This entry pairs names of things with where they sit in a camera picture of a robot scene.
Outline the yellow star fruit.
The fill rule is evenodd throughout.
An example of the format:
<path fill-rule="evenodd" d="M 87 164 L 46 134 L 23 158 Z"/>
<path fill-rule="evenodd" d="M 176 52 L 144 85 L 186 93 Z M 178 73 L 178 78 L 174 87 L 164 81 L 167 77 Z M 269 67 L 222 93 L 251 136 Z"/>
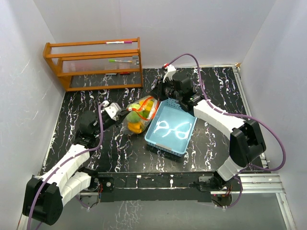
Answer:
<path fill-rule="evenodd" d="M 152 99 L 150 100 L 140 100 L 139 105 L 142 107 L 143 113 L 150 113 L 154 101 Z"/>

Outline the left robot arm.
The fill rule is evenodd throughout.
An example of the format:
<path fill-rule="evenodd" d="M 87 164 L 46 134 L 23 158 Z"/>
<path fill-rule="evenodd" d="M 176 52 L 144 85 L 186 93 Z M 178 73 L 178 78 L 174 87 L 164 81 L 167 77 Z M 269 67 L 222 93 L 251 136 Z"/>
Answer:
<path fill-rule="evenodd" d="M 107 107 L 101 104 L 96 112 L 85 111 L 80 115 L 75 140 L 68 152 L 51 170 L 32 177 L 26 185 L 22 214 L 28 217 L 27 228 L 31 227 L 32 219 L 55 224 L 64 206 L 78 193 L 98 188 L 99 179 L 79 168 L 102 145 L 104 130 L 122 123 L 128 113 L 128 109 L 112 103 Z"/>

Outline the clear zip top bag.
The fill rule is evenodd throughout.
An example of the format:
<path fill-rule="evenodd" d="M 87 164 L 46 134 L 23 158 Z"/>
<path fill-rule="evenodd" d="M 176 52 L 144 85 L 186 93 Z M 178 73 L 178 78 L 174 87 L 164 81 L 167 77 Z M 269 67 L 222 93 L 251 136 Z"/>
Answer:
<path fill-rule="evenodd" d="M 150 100 L 150 99 L 152 99 L 153 103 L 154 103 L 150 113 L 143 113 L 142 111 L 136 111 L 138 113 L 139 117 L 141 118 L 141 120 L 139 122 L 142 123 L 143 131 L 148 127 L 150 122 L 155 117 L 160 102 L 158 100 L 154 99 L 152 96 L 145 96 L 145 97 L 143 97 L 143 98 L 133 102 L 133 103 L 139 103 L 140 100 Z M 134 135 L 134 134 L 136 134 L 136 133 L 131 132 L 128 129 L 128 121 L 127 121 L 126 118 L 124 119 L 122 124 L 123 124 L 123 132 L 124 132 L 124 134 L 127 134 L 127 135 Z"/>

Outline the orange bell pepper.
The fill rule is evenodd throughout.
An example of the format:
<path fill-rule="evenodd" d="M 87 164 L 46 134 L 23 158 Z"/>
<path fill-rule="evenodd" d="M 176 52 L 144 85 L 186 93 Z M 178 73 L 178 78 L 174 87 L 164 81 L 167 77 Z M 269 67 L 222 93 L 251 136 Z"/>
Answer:
<path fill-rule="evenodd" d="M 131 132 L 136 133 L 136 134 L 143 132 L 141 122 L 137 122 L 137 123 L 128 122 L 128 129 Z"/>

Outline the green cabbage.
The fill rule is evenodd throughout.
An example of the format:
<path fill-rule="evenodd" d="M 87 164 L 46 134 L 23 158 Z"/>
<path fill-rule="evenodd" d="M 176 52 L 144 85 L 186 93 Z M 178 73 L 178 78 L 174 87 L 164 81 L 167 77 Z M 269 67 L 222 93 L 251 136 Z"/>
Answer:
<path fill-rule="evenodd" d="M 143 111 L 143 106 L 139 103 L 132 103 L 127 107 L 128 111 Z"/>
<path fill-rule="evenodd" d="M 129 114 L 126 116 L 126 119 L 128 122 L 131 122 L 131 123 L 138 123 L 141 120 L 138 113 L 135 111 L 129 112 Z"/>

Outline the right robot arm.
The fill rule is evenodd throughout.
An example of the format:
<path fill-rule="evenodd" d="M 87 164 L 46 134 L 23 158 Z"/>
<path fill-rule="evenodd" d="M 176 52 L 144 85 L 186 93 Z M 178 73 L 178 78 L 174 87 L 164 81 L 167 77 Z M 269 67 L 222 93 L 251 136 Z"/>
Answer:
<path fill-rule="evenodd" d="M 207 181 L 197 181 L 194 186 L 225 190 L 231 180 L 266 150 L 266 144 L 257 121 L 228 116 L 210 105 L 210 101 L 196 92 L 191 79 L 174 75 L 172 79 L 160 79 L 150 95 L 159 101 L 177 100 L 181 109 L 194 117 L 208 122 L 226 136 L 229 141 L 229 157 Z"/>

